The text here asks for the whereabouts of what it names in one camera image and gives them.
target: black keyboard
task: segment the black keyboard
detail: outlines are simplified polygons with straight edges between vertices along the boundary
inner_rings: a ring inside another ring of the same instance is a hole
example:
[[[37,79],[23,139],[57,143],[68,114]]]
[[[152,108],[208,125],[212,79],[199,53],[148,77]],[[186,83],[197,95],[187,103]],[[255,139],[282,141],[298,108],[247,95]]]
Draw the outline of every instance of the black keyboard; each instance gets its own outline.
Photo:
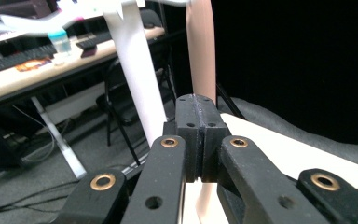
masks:
[[[57,50],[53,45],[45,45],[36,49],[29,49],[0,59],[0,71],[25,63],[32,59],[52,58]]]
[[[76,45],[81,49],[92,49],[98,44],[101,44],[105,41],[111,40],[112,36],[110,35],[109,31],[98,33],[94,36],[90,36],[87,39],[81,40],[77,42]]]

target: black cable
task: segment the black cable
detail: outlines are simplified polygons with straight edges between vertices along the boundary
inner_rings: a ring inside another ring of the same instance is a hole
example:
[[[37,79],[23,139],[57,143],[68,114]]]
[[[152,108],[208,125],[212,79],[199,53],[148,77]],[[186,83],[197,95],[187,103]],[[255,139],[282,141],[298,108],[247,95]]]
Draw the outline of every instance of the black cable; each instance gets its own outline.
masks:
[[[8,204],[5,204],[5,205],[1,205],[0,206],[0,212],[6,212],[6,211],[9,211],[9,210],[13,210],[13,209],[17,209],[17,208],[20,208],[20,207],[29,207],[29,206],[32,206],[32,205],[37,205],[37,204],[40,204],[40,203],[47,203],[47,202],[51,202],[51,201],[54,201],[54,200],[58,200],[58,199],[61,199],[63,196],[60,196],[60,197],[56,197],[56,198],[53,198],[53,199],[48,199],[48,200],[44,200],[44,201],[41,201],[41,202],[38,202],[38,203],[31,203],[31,204],[26,204],[26,205],[23,205],[23,206],[16,206],[15,204],[16,203],[20,203],[26,199],[29,199],[29,198],[32,198],[34,196],[37,196],[37,195],[40,195],[42,193],[45,193],[45,192],[49,192],[51,190],[55,190],[55,189],[58,189],[60,187],[65,187],[65,186],[68,186],[68,185],[71,185],[71,184],[75,184],[75,183],[78,183],[79,181],[76,180],[76,181],[71,181],[71,182],[67,182],[67,183],[64,183],[64,184],[60,184],[60,185],[57,185],[57,186],[53,186],[51,188],[48,188],[48,189],[43,189],[41,191],[38,191],[36,193],[32,193],[28,196],[25,196],[21,199],[18,199],[12,203],[8,203]]]

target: table leg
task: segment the table leg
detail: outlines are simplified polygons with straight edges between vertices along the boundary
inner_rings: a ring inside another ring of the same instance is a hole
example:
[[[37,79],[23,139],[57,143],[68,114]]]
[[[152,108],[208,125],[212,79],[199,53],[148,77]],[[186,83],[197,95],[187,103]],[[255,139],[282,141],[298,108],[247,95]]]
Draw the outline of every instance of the table leg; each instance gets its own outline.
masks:
[[[48,113],[46,112],[45,108],[43,108],[43,106],[40,104],[39,100],[35,96],[31,97],[31,100],[34,103],[34,106],[36,107],[40,117],[42,117],[43,121],[48,126],[48,129],[53,134],[55,140],[57,141],[57,145],[61,150],[62,155],[65,157],[76,178],[81,179],[83,176],[86,175],[86,169],[80,163],[80,160],[77,158],[75,152],[71,149],[68,143],[66,143],[65,139],[62,138],[60,132],[57,130],[57,127],[54,125],[53,122],[51,122],[50,118],[48,117]]]

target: gray carpet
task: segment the gray carpet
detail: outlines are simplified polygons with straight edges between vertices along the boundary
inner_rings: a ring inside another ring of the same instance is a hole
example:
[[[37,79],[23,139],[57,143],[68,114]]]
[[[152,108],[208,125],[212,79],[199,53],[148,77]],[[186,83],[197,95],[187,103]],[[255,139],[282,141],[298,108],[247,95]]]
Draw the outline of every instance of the gray carpet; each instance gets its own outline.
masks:
[[[167,116],[172,118],[174,116],[172,101],[169,101],[165,107]],[[105,114],[94,108],[84,112],[74,122],[70,122],[63,137],[88,172],[106,167],[118,168],[121,171],[133,164],[134,160],[115,122],[114,127],[115,130],[111,133],[112,146],[108,147]],[[126,126],[125,129],[133,142],[138,157],[147,155],[149,146],[145,141],[141,123],[138,121],[131,126]],[[45,144],[48,144],[48,138],[45,137],[45,139]],[[1,210],[0,224],[49,223],[64,206],[65,196],[75,188],[74,181],[76,178],[57,147],[41,162],[27,165],[24,168],[0,172],[0,206],[35,194],[25,201],[14,204],[18,207],[9,206],[6,207],[7,211]],[[21,207],[57,198],[60,199],[32,205],[28,208]]]

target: table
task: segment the table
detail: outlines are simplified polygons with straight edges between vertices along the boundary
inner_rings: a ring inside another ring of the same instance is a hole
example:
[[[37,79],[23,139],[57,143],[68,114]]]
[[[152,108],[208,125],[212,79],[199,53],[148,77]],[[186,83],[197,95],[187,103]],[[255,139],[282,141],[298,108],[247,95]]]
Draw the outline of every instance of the table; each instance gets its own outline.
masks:
[[[164,29],[161,27],[154,27],[145,29],[146,39],[153,39],[164,35]],[[98,69],[95,65],[100,67],[103,64],[109,63],[111,59],[117,57],[116,46],[113,40],[103,42],[97,46],[95,55],[86,58],[81,58],[83,52],[76,42],[72,41],[71,55],[66,58],[64,63],[59,63],[52,60],[52,63],[45,64],[38,69],[19,72],[12,67],[0,72],[0,106],[10,105],[13,102],[25,98],[31,98],[36,106],[40,116],[47,124],[48,129],[54,135],[58,146],[70,165],[76,178],[81,179],[87,172],[83,165],[76,157],[73,150],[62,138],[54,123],[51,121],[45,108],[39,103],[35,97],[39,92],[45,91],[54,85],[62,84],[64,81],[79,78],[79,72]]]

